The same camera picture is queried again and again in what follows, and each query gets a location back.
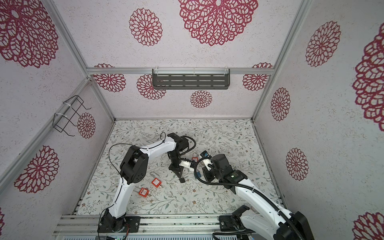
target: robotic arm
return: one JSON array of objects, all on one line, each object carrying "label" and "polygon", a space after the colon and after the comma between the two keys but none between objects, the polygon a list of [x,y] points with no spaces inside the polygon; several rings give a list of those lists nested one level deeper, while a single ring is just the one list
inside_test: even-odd
[{"label": "robotic arm", "polygon": [[137,147],[131,146],[128,149],[123,161],[120,164],[120,182],[116,190],[115,197],[110,207],[108,207],[103,217],[100,220],[98,232],[121,232],[126,224],[126,209],[129,198],[135,186],[145,177],[147,173],[148,162],[160,156],[163,153],[168,153],[171,160],[169,170],[173,171],[179,178],[180,182],[185,182],[182,178],[183,168],[188,167],[193,170],[193,163],[187,159],[182,159],[180,156],[191,151],[195,145],[189,148],[188,139],[193,140],[188,136],[178,136],[175,133],[168,134],[164,140],[155,142],[148,146]]},{"label": "robotic arm", "polygon": [[[189,148],[188,139],[194,142]],[[134,217],[126,217],[126,207],[133,189],[146,175],[148,162],[163,153],[168,153],[171,160],[169,170],[173,171],[180,182],[183,168],[187,167],[195,172],[195,177],[208,185],[222,185],[238,194],[247,201],[260,215],[249,207],[243,205],[232,216],[220,216],[221,231],[252,230],[267,240],[313,240],[312,231],[306,217],[300,212],[293,214],[284,207],[272,202],[248,177],[239,170],[233,170],[224,154],[210,156],[206,151],[200,155],[202,158],[196,163],[181,158],[181,155],[191,151],[196,142],[188,136],[168,134],[164,140],[144,147],[131,146],[120,164],[120,182],[111,206],[108,207],[99,222],[99,233],[121,232],[128,221]],[[203,162],[203,174],[207,181],[197,175],[197,165]]]},{"label": "robotic arm", "polygon": [[[223,185],[234,194],[247,201],[257,212],[243,205],[232,216],[220,216],[220,229],[222,231],[253,230],[267,240],[300,239],[313,240],[312,231],[306,217],[300,212],[293,214],[284,207],[274,203],[269,197],[258,189],[247,176],[233,170],[224,154],[211,157],[206,151],[201,153],[194,170],[195,177],[208,185]],[[196,167],[203,161],[203,175],[206,181],[196,174]]]}]

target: patterned floor mat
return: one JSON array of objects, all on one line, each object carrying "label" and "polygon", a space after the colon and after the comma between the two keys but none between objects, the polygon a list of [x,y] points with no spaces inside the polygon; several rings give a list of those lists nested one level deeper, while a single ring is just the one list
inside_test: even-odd
[{"label": "patterned floor mat", "polygon": [[[167,134],[175,132],[179,136],[188,135],[196,140],[196,148],[185,155],[187,158],[204,150],[212,156],[224,153],[234,169],[244,172],[262,192],[277,200],[278,196],[249,119],[124,120],[116,122],[77,214],[100,214],[113,200],[119,175],[108,160],[111,145],[148,145],[157,142],[163,131]],[[128,148],[128,145],[117,145],[111,149],[111,161],[118,169]],[[202,184],[188,169],[183,172],[186,182],[180,183],[175,174],[168,170],[169,164],[167,154],[148,163],[145,178],[130,198],[128,214],[224,214],[232,213],[246,203],[222,186]],[[162,181],[162,188],[151,184],[155,177]],[[150,191],[146,198],[138,194],[141,187]]]}]

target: aluminum frame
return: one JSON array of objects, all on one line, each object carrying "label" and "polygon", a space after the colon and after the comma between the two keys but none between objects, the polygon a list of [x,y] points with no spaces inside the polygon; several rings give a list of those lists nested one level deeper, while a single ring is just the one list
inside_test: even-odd
[{"label": "aluminum frame", "polygon": [[266,102],[266,99],[271,94],[271,90],[273,88],[275,80],[277,76],[280,74],[282,67],[288,57],[288,54],[293,47],[294,41],[300,32],[304,19],[308,15],[309,9],[311,8],[311,4],[312,4],[312,0],[302,0],[300,3],[299,10],[296,13],[295,19],[284,41],[284,45],[281,48],[281,51],[279,53],[279,57],[277,58],[277,61],[274,65],[275,66],[274,69],[276,69],[276,71],[269,77],[268,81],[266,82],[262,96],[260,97],[260,100],[257,103],[257,106],[253,112],[253,115],[252,115],[253,122],[256,122],[256,119],[259,116],[260,111]]},{"label": "aluminum frame", "polygon": [[81,55],[75,41],[73,40],[63,18],[61,17],[59,10],[57,9],[53,0],[41,0],[41,3],[44,5],[45,10],[49,13],[52,22],[55,24],[57,31],[60,33],[61,37],[64,39],[65,44],[70,50],[72,56],[75,58],[76,63],[78,64],[82,74],[87,77],[87,65],[83,56]]},{"label": "aluminum frame", "polygon": [[103,153],[104,153],[104,150],[105,150],[105,148],[106,148],[106,146],[107,146],[107,142],[108,142],[108,140],[109,140],[109,137],[111,136],[111,133],[112,133],[114,127],[115,127],[115,122],[113,122],[113,123],[111,124],[111,126],[110,126],[110,128],[109,128],[109,131],[108,131],[108,133],[107,133],[107,135],[105,135],[105,138],[104,138],[104,140],[103,140],[103,143],[101,144],[102,147],[99,149],[99,152],[98,152],[98,154],[96,155],[96,161],[95,161],[94,164],[92,165],[92,167],[91,167],[91,169],[90,169],[90,171],[89,171],[89,173],[88,173],[88,175],[87,175],[87,178],[86,178],[87,181],[85,182],[85,184],[84,184],[84,186],[83,186],[83,190],[81,191],[81,197],[80,197],[80,198],[84,197],[84,196],[85,196],[85,193],[87,192],[88,185],[89,185],[89,183],[91,182],[92,176],[93,176],[94,172],[96,171],[96,167],[97,167],[97,165],[99,164],[99,162],[100,162],[100,160],[101,160],[101,157],[102,157],[102,155],[103,155]]},{"label": "aluminum frame", "polygon": [[116,68],[93,68],[88,67],[88,74],[152,74],[152,69],[156,74],[227,74],[230,69],[231,74],[268,74],[275,72],[275,68],[136,68],[136,67],[116,67]]},{"label": "aluminum frame", "polygon": [[[210,234],[219,232],[218,217],[231,214],[148,214],[139,215],[139,232],[130,235]],[[62,215],[53,235],[97,235],[100,215]],[[100,233],[100,236],[116,233]]]},{"label": "aluminum frame", "polygon": [[[63,38],[65,44],[67,45],[69,51],[71,52],[72,56],[74,57],[77,65],[79,66],[82,74],[86,78],[90,78],[91,76],[87,72],[87,64],[86,64],[83,56],[81,55],[80,50],[77,47],[75,41],[73,40],[73,38],[72,38],[64,20],[63,20],[63,18],[61,17],[60,12],[57,9],[55,3],[53,2],[53,0],[41,0],[41,3],[44,5],[45,9],[49,13],[49,15],[52,19],[52,22],[55,24],[57,31],[60,33],[61,37]],[[104,96],[101,94],[100,89],[99,90],[95,89],[95,91],[98,92],[96,94],[96,97],[99,100],[99,102],[101,103],[105,112],[108,114],[109,118],[112,121],[114,121],[114,115],[112,113],[112,110],[109,107],[109,105],[107,104],[106,100],[104,99]]]},{"label": "aluminum frame", "polygon": [[249,119],[250,117],[236,117],[236,118],[116,118],[120,120],[227,120],[227,119]]},{"label": "aluminum frame", "polygon": [[95,78],[93,77],[93,75],[90,76],[90,80],[92,82],[92,88],[93,88],[93,91],[94,91],[94,93],[96,95],[96,98],[101,103],[105,113],[108,115],[110,120],[112,122],[114,122],[116,120],[115,115],[113,114],[111,107],[109,106],[107,100],[105,99],[104,95],[102,94],[102,92],[101,92],[101,90],[99,88],[99,85],[95,81]]},{"label": "aluminum frame", "polygon": [[276,190],[276,193],[277,195],[279,196],[279,198],[281,199],[281,203],[280,205],[283,205],[286,209],[288,209],[288,205],[287,205],[287,201],[285,200],[285,196],[284,194],[281,192],[278,184],[277,184],[277,181],[276,181],[276,178],[275,178],[275,175],[273,174],[273,171],[272,171],[272,168],[271,168],[271,164],[269,163],[269,160],[266,156],[266,152],[265,152],[265,149],[264,149],[264,144],[259,136],[259,133],[257,132],[257,129],[256,129],[256,126],[254,123],[252,123],[252,127],[253,127],[253,131],[256,135],[256,139],[257,139],[257,143],[259,144],[259,147],[260,147],[260,150],[262,152],[262,155],[263,155],[263,158],[264,158],[264,161],[265,161],[265,165],[268,169],[268,173],[269,175],[271,176],[271,180],[272,180],[272,183],[273,183],[273,186],[275,187],[275,190]]}]

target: aluminum rail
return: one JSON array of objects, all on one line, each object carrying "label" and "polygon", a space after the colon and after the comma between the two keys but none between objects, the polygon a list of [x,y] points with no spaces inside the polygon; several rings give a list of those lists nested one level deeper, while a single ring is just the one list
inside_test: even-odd
[{"label": "aluminum rail", "polygon": [[[152,214],[141,215],[138,233],[151,235],[170,233],[203,234],[220,231],[218,217],[231,214]],[[62,215],[53,235],[97,235],[100,215]],[[100,233],[100,236],[116,233]]]},{"label": "aluminum rail", "polygon": [[275,80],[279,75],[279,73],[281,72],[284,62],[288,57],[288,53],[292,49],[292,46],[294,45],[294,41],[299,34],[299,31],[309,12],[309,9],[311,8],[311,3],[312,3],[312,0],[301,1],[299,10],[296,13],[295,19],[284,41],[284,45],[281,48],[279,57],[274,65],[275,66],[274,68],[276,69],[276,71],[269,77],[268,81],[266,82],[262,96],[260,97],[260,100],[253,112],[253,115],[252,115],[253,122],[256,122],[256,118],[259,116],[260,110],[262,109],[263,105],[266,103],[266,99],[268,98],[268,96],[271,94]]},{"label": "aluminum rail", "polygon": [[63,38],[65,44],[68,46],[72,56],[74,57],[76,63],[78,64],[81,72],[84,74],[85,77],[88,76],[86,71],[86,63],[81,55],[78,47],[76,46],[75,41],[73,40],[67,26],[65,25],[65,22],[63,18],[61,17],[59,10],[57,9],[55,3],[53,0],[41,0],[41,3],[45,7],[45,10],[49,13],[52,22],[55,24],[55,27],[57,31],[60,33],[61,37]]},{"label": "aluminum rail", "polygon": [[157,74],[267,74],[271,75],[275,72],[274,68],[87,68],[88,74],[152,74],[155,69]]}]

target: black motor joint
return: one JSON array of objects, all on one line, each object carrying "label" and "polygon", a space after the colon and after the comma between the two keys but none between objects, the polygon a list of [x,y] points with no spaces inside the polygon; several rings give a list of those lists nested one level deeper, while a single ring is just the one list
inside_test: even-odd
[{"label": "black motor joint", "polygon": [[[201,156],[210,155],[204,151]],[[206,166],[203,167],[203,175],[207,182],[212,182],[214,179],[218,179],[220,183],[239,183],[243,179],[248,179],[247,176],[239,170],[233,170],[229,164],[228,159],[224,154],[218,154],[210,158],[212,162],[211,170],[208,170]],[[234,194],[235,186],[224,185],[225,188],[230,189]]]},{"label": "black motor joint", "polygon": [[124,228],[125,224],[125,214],[119,218],[112,217],[112,215],[109,213],[109,210],[106,209],[104,212],[104,215],[102,216],[98,232],[104,233],[104,232],[120,232]]}]

